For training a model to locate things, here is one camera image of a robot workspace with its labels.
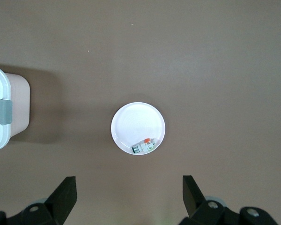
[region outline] white container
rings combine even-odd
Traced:
[[[0,149],[29,124],[30,87],[21,76],[0,70]]]
[[[121,150],[132,155],[145,155],[157,149],[163,141],[164,119],[152,105],[132,102],[114,115],[111,135]]]

